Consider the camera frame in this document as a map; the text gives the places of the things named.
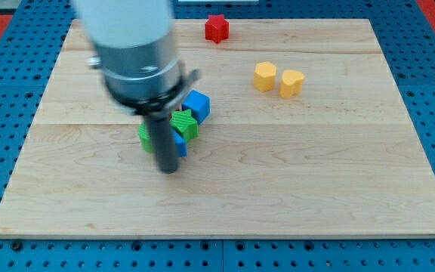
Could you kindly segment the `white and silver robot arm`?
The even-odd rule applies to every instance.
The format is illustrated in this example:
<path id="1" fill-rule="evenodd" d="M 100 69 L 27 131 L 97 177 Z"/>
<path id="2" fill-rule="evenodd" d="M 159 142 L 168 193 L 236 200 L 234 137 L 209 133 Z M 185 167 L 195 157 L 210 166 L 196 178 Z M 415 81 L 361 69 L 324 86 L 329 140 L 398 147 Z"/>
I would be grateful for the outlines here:
<path id="1" fill-rule="evenodd" d="M 108 92 L 138 115 L 167 116 L 199 79 L 185 73 L 170 0 L 72 0 Z"/>

